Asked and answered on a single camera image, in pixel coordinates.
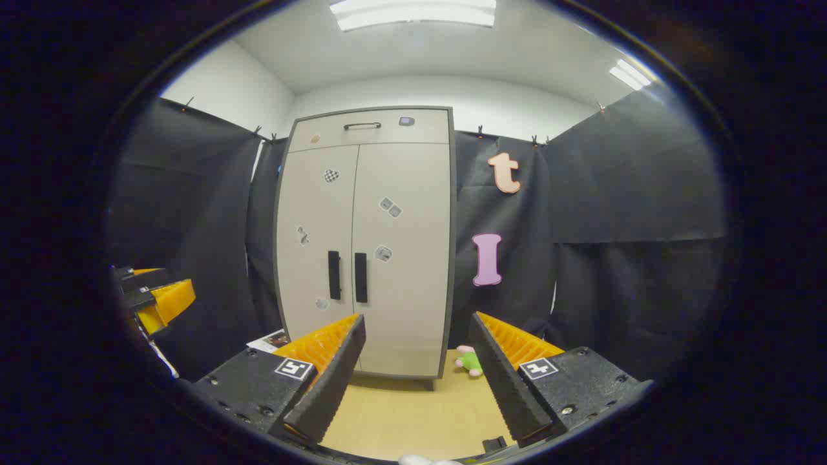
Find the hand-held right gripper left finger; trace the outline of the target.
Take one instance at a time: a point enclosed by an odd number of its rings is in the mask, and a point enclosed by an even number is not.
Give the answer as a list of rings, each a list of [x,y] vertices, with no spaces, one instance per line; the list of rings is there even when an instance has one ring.
[[[313,446],[339,411],[365,342],[363,315],[349,315],[274,351],[246,347],[184,386],[248,435]]]

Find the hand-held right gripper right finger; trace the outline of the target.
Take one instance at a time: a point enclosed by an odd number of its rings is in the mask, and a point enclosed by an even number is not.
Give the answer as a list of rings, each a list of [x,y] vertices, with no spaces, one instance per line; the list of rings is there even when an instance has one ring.
[[[652,386],[592,348],[565,351],[481,312],[473,314],[468,338],[521,448],[587,429],[638,403]]]

